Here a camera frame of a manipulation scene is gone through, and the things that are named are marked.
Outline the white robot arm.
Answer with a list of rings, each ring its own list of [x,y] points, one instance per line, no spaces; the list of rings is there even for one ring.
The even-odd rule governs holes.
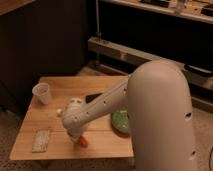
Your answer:
[[[76,139],[87,123],[127,109],[136,171],[198,171],[192,100],[180,68],[154,60],[80,108],[68,108],[62,123]]]

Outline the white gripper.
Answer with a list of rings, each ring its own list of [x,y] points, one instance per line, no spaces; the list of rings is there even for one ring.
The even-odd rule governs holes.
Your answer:
[[[87,128],[88,128],[88,125],[84,125],[78,128],[69,129],[67,133],[70,136],[71,140],[74,143],[77,143],[79,138],[83,135],[83,133],[87,130]]]

